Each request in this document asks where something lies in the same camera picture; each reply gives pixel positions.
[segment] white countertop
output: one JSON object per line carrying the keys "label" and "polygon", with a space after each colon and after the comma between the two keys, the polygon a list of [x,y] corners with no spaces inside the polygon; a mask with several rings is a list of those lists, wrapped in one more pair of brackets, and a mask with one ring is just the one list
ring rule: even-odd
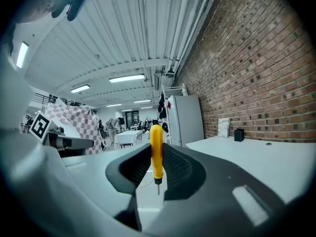
{"label": "white countertop", "polygon": [[115,143],[119,144],[136,144],[136,140],[139,134],[141,134],[142,131],[126,131],[119,133],[115,136]]}
{"label": "white countertop", "polygon": [[316,143],[286,143],[212,137],[187,146],[229,160],[259,179],[288,203],[308,188],[316,167]]}
{"label": "white countertop", "polygon": [[119,133],[117,134],[116,136],[124,136],[124,135],[138,135],[142,133],[141,130],[137,130],[137,131],[126,131],[126,132],[122,132],[122,133]]}

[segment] pipe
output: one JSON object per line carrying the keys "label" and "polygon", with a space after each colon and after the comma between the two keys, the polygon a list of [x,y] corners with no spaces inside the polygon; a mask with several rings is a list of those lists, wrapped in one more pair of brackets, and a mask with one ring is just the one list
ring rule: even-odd
{"label": "pipe", "polygon": [[196,19],[196,21],[195,21],[195,23],[194,23],[194,25],[193,25],[193,27],[192,27],[190,36],[189,36],[188,41],[187,41],[187,44],[186,44],[186,46],[185,46],[185,48],[184,48],[184,50],[183,50],[183,52],[182,52],[181,58],[180,58],[179,62],[178,62],[177,64],[175,64],[175,66],[174,66],[174,70],[173,70],[174,73],[177,72],[177,70],[178,70],[178,68],[179,68],[179,66],[180,66],[180,64],[181,64],[181,62],[182,62],[182,60],[183,60],[183,57],[184,57],[185,53],[187,52],[187,49],[188,49],[188,47],[189,47],[189,44],[190,44],[191,39],[192,39],[192,37],[193,37],[193,34],[194,34],[194,32],[195,32],[195,30],[196,30],[196,28],[197,28],[197,26],[198,26],[199,19],[201,18],[201,15],[202,15],[202,13],[203,13],[203,9],[204,9],[204,6],[205,6],[206,2],[207,2],[207,0],[203,0],[203,2],[202,2],[202,4],[201,4],[201,7],[200,7],[199,12],[198,12],[198,15],[197,15],[197,19]]}
{"label": "pipe", "polygon": [[170,71],[171,64],[172,64],[172,61],[174,59],[174,55],[175,55],[175,52],[176,52],[176,48],[177,48],[177,44],[178,44],[181,28],[182,28],[182,25],[183,25],[184,16],[186,14],[188,2],[189,2],[189,0],[182,0],[181,1],[179,17],[178,17],[178,22],[177,22],[177,26],[176,26],[176,32],[174,34],[174,39],[173,39],[173,43],[172,43],[171,53],[170,53],[170,57],[169,57],[169,64],[168,64],[168,67],[167,67],[167,69],[165,71],[166,73]]}
{"label": "pipe", "polygon": [[194,3],[193,3],[193,7],[190,11],[190,15],[189,15],[189,19],[188,19],[188,22],[187,22],[187,25],[186,25],[186,28],[184,30],[184,34],[183,34],[183,37],[182,37],[182,41],[181,41],[181,44],[180,44],[180,47],[179,47],[179,51],[178,51],[178,55],[177,55],[177,58],[176,58],[176,63],[174,64],[173,68],[172,68],[172,71],[174,72],[179,64],[179,60],[181,58],[181,55],[182,55],[182,52],[183,52],[183,49],[184,49],[184,46],[187,42],[187,38],[189,36],[189,33],[190,33],[190,29],[191,29],[191,26],[193,24],[193,20],[195,18],[195,15],[196,15],[196,11],[197,11],[197,7],[198,7],[198,3],[199,3],[200,0],[194,0]]}

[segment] checkered cloth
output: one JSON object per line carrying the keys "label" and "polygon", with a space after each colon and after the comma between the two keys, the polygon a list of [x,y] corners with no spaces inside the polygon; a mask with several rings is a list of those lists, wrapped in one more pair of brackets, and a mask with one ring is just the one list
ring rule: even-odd
{"label": "checkered cloth", "polygon": [[90,108],[48,103],[45,109],[45,115],[50,119],[56,117],[63,124],[70,123],[76,128],[82,139],[92,139],[94,146],[85,150],[86,155],[98,154],[102,151],[102,139],[98,133],[97,124],[92,119],[92,111]]}

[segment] brick wall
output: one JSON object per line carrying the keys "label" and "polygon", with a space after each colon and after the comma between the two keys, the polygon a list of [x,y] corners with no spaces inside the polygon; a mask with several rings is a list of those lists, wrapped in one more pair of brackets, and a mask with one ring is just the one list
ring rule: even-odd
{"label": "brick wall", "polygon": [[285,0],[218,0],[177,75],[199,96],[204,135],[230,118],[233,136],[315,142],[316,61]]}

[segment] ceiling light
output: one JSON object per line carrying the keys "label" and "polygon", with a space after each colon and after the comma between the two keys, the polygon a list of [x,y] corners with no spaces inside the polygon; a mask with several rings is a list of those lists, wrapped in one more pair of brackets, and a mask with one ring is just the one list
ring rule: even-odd
{"label": "ceiling light", "polygon": [[83,90],[89,89],[89,88],[90,88],[90,86],[88,84],[86,84],[84,86],[80,86],[79,88],[72,89],[70,92],[76,93],[76,92],[83,91]]}
{"label": "ceiling light", "polygon": [[134,103],[144,103],[144,102],[150,102],[151,100],[140,100],[140,101],[134,101]]}
{"label": "ceiling light", "polygon": [[119,106],[119,105],[122,105],[122,104],[107,105],[107,107],[112,107],[112,106]]}
{"label": "ceiling light", "polygon": [[22,42],[21,48],[20,48],[20,52],[19,52],[19,56],[18,56],[18,60],[16,62],[16,65],[19,68],[22,68],[23,65],[23,61],[26,55],[26,51],[28,50],[29,45],[27,45],[25,42]]}
{"label": "ceiling light", "polygon": [[138,80],[138,79],[145,79],[145,75],[134,75],[134,76],[127,76],[127,77],[116,77],[109,79],[110,82],[119,82],[119,81],[130,81],[130,80]]}

